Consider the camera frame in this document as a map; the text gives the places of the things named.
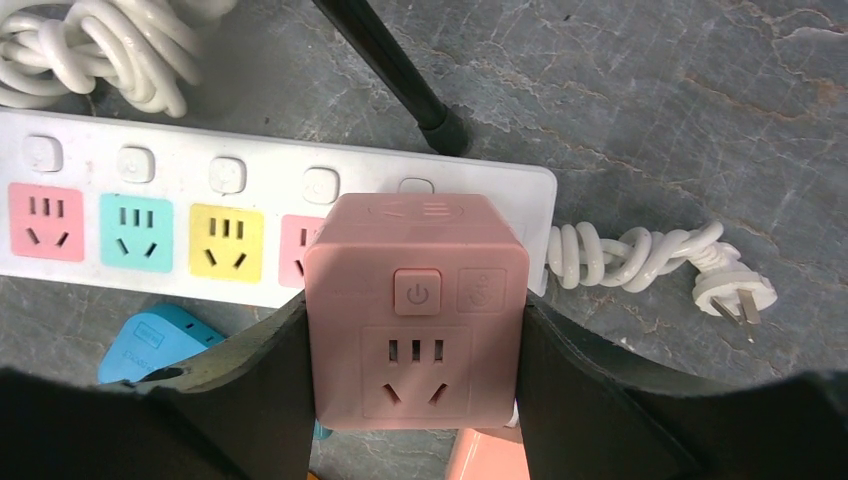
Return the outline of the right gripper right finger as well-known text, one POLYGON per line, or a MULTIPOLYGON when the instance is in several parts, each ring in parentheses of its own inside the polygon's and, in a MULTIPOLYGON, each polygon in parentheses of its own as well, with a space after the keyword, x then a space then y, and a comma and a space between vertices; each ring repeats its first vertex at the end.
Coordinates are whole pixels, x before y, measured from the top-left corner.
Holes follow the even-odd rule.
POLYGON ((517 404, 534 479, 843 479, 847 375, 730 386, 641 357, 540 297, 517 404))

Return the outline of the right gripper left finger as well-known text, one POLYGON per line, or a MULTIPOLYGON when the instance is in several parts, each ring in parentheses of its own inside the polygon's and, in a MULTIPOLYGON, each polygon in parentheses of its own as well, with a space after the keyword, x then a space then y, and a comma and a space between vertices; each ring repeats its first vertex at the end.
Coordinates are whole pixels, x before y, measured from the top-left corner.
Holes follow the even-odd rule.
POLYGON ((5 479, 304 479, 315 409, 307 311, 268 318, 139 382, 1 372, 5 479))

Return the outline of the pink cube socket adapter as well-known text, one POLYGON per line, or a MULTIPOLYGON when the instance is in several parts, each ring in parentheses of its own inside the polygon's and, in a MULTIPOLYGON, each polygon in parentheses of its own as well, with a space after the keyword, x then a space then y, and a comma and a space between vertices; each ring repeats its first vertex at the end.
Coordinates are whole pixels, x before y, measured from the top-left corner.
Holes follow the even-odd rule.
POLYGON ((481 194, 342 196, 304 256, 318 421, 336 431, 506 425, 529 266, 481 194))

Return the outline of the white multicolour power strip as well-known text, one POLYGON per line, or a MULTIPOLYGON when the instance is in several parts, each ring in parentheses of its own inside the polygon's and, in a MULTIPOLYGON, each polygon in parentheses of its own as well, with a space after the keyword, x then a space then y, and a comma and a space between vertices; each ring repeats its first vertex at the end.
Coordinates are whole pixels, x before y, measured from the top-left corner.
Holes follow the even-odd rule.
POLYGON ((51 112, 1 113, 5 276, 276 308, 348 193, 487 196, 544 268, 549 170, 51 112))

